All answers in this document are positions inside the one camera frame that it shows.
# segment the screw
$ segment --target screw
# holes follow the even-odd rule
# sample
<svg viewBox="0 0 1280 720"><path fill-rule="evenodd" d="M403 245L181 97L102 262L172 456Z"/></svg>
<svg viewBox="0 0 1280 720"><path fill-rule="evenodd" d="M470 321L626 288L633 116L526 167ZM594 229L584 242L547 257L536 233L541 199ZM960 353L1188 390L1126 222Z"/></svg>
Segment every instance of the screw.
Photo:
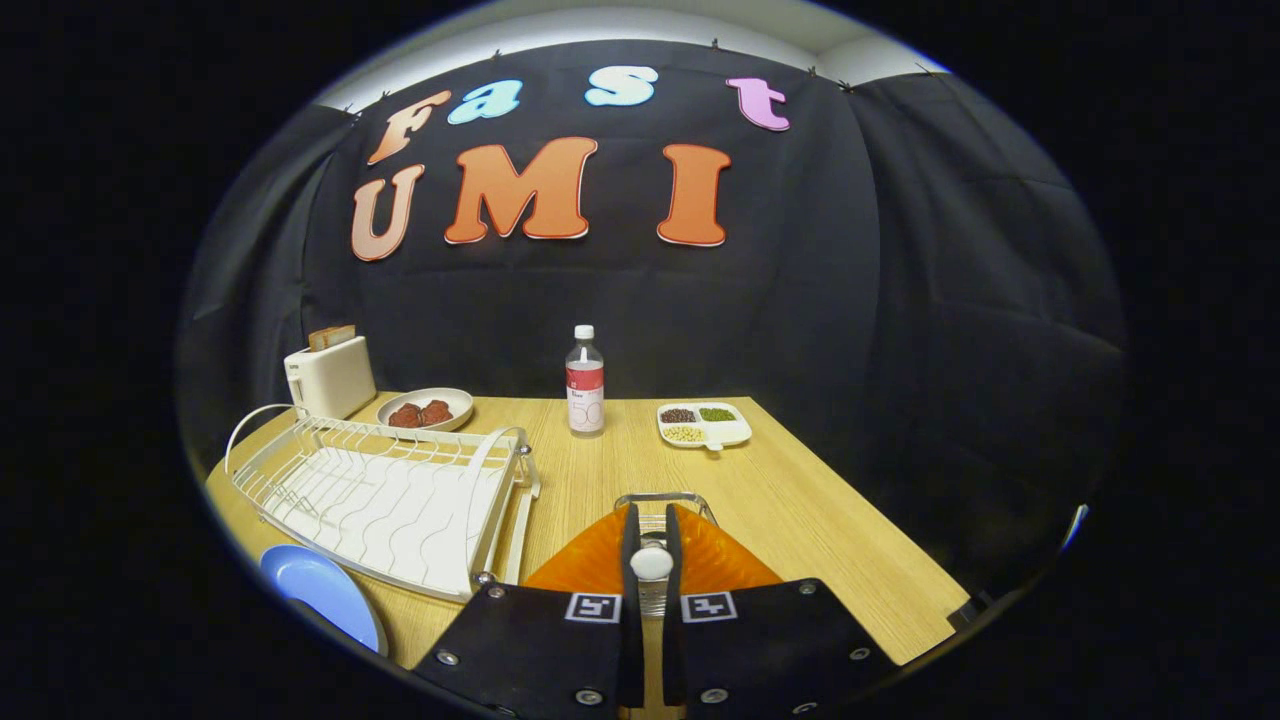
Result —
<svg viewBox="0 0 1280 720"><path fill-rule="evenodd" d="M604 696L595 691L577 691L573 698L582 705L600 705L604 702Z"/></svg>

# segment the orange letter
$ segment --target orange letter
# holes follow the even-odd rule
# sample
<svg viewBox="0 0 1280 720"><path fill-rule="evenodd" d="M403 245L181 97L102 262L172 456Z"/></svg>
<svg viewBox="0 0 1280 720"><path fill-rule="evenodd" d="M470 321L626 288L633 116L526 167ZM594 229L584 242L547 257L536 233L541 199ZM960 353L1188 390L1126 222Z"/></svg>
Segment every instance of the orange letter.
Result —
<svg viewBox="0 0 1280 720"><path fill-rule="evenodd" d="M724 242L724 228L716 224L716 192L728 155L700 145L668 145L662 154L672 165L671 213L658 224L658 237L701 247Z"/></svg>
<svg viewBox="0 0 1280 720"><path fill-rule="evenodd" d="M586 218L579 213L582 168L596 147L589 137L556 138L544 145L520 174L500 145L472 147L458 155L462 168L458 214L444 231L444 241L460 245L485 236L489 225L480 222L481 201L489 208L494 229L507 237L534 196L534 213L524 227L526 236L538 240L582 237L588 229Z"/></svg>
<svg viewBox="0 0 1280 720"><path fill-rule="evenodd" d="M351 220L351 251L365 261L381 260L399 247L408 229L408 208L413 201L413 183L426 170L422 165L410 165L392 176L396 197L392 199L392 222L387 232L374 234L374 209L378 195L387 181L374 181L356 191L356 215Z"/></svg>
<svg viewBox="0 0 1280 720"><path fill-rule="evenodd" d="M451 95L448 90L442 90L387 118L387 135L383 136L383 143L378 146L378 150L369 156L369 164L375 165L408 147L408 138L404 137L404 133L425 126L426 119L431 117L431 106L447 102Z"/></svg>

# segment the plate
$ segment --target plate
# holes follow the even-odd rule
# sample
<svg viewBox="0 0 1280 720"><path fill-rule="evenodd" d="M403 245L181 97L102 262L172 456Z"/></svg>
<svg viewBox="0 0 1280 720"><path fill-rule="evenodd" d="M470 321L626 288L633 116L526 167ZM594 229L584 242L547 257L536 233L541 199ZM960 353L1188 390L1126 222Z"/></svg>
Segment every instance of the plate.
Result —
<svg viewBox="0 0 1280 720"><path fill-rule="evenodd" d="M458 428L462 423L466 423L467 419L471 418L471 393L454 389L452 387L429 387L426 389L415 389L413 392L397 395L384 402L383 406L378 409L378 421L389 428L394 427L390 424L392 414L403 407L406 402L412 402L419 407L426 407L426 405L433 400L443 400L449 404L449 413L453 413L453 419L413 429L439 430L447 433Z"/></svg>
<svg viewBox="0 0 1280 720"><path fill-rule="evenodd" d="M301 600L360 644L387 656L387 632L337 562L307 547L278 544L262 553L260 565L287 600Z"/></svg>
<svg viewBox="0 0 1280 720"><path fill-rule="evenodd" d="M730 413L733 414L733 419L703 420L701 413L699 413L699 410L713 409L713 407L718 410L728 410ZM692 411L694 421L663 423L662 414L666 413L667 410L675 410L675 409L685 409ZM724 446L739 445L751 438L751 425L749 425L746 423L746 419L742 418L742 413L737 407L730 405L728 402L669 402L667 405L663 405L662 407L658 407L658 413L655 416L658 419L658 434L662 437L662 439L667 441L668 445L673 445L676 447L705 447L707 450L718 451L723 450ZM671 439L669 437L663 434L664 429L673 427L698 428L703 432L704 439L678 441L678 439Z"/></svg>

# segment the white knob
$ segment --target white knob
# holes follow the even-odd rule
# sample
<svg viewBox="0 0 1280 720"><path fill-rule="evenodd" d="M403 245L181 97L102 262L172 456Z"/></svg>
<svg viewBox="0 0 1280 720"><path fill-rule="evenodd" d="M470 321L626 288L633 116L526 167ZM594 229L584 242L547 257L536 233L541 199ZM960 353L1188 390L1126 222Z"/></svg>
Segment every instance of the white knob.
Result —
<svg viewBox="0 0 1280 720"><path fill-rule="evenodd" d="M631 556L631 570L641 580L660 580L669 575L675 566L671 553L660 547L645 547Z"/></svg>

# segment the bottle label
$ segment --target bottle label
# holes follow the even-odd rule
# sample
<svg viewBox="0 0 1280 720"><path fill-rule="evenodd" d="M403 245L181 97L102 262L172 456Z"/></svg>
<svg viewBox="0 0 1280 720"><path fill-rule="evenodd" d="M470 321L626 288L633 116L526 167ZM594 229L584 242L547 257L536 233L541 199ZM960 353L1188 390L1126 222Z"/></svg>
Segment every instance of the bottle label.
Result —
<svg viewBox="0 0 1280 720"><path fill-rule="evenodd" d="M564 387L570 389L596 389L604 387L604 368L575 370L564 368Z"/></svg>
<svg viewBox="0 0 1280 720"><path fill-rule="evenodd" d="M604 368L591 370L566 368L564 391L568 393L571 429L595 432L604 427Z"/></svg>

